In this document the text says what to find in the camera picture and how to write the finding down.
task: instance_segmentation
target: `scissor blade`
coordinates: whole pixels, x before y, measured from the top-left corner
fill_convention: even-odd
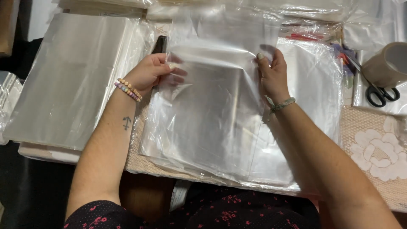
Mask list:
[[[350,55],[348,55],[347,53],[345,53],[346,57],[348,58],[348,60],[353,64],[353,66],[355,66],[355,68],[359,71],[362,72],[362,66],[359,64],[359,62],[351,57]]]

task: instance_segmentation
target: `scissor handle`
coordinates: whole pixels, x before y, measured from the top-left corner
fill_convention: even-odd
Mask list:
[[[383,92],[383,97],[385,97],[386,99],[388,99],[389,101],[397,101],[400,99],[400,92],[398,91],[397,88],[392,88],[392,90],[394,91],[394,98],[391,97],[391,95],[389,95],[389,93],[387,93],[386,89],[384,88],[379,88],[382,92]]]
[[[372,100],[372,97],[371,97],[372,94],[376,95],[376,97],[380,100],[381,105],[375,103],[375,102]],[[369,87],[367,88],[367,90],[366,90],[366,98],[368,99],[368,101],[369,101],[370,104],[372,104],[374,107],[377,107],[377,108],[384,107],[384,106],[387,104],[387,102],[386,102],[386,100],[384,99],[384,96],[382,95],[382,93],[380,93],[380,92],[379,92],[375,87],[373,87],[373,86],[369,86]]]

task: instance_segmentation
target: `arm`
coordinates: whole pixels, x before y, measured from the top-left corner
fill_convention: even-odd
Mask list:
[[[163,64],[166,54],[145,57],[124,78],[141,96],[156,85],[160,76],[172,69]],[[66,218],[95,200],[120,205],[119,184],[125,166],[136,101],[116,88],[79,159],[72,180]]]
[[[258,55],[262,86],[275,104],[290,98],[287,88],[287,64],[276,49],[274,61]],[[276,112],[284,132],[298,156],[310,169],[337,228],[400,228],[373,184],[352,159],[328,138],[293,103]]]

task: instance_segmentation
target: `black scissors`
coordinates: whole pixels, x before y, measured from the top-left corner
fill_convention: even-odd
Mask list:
[[[360,74],[363,75],[362,66],[359,64],[359,62],[355,60],[353,57],[349,56],[348,54],[345,53],[345,55],[349,59],[349,61],[355,66],[355,68],[360,72]],[[384,107],[387,104],[385,99],[388,99],[389,101],[392,102],[400,99],[400,92],[398,91],[397,88],[392,88],[394,92],[394,97],[391,97],[391,95],[387,93],[386,89],[376,87],[376,85],[372,84],[368,79],[366,79],[366,81],[369,83],[369,87],[366,90],[366,98],[368,99],[369,103],[372,104],[374,107],[378,108]],[[376,97],[380,100],[381,104],[377,104],[372,100],[372,94],[376,95]]]

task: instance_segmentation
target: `floral dress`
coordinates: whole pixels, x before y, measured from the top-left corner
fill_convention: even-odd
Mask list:
[[[241,189],[208,190],[148,224],[122,206],[98,200],[77,209],[64,229],[159,228],[320,228],[319,215],[307,199]]]

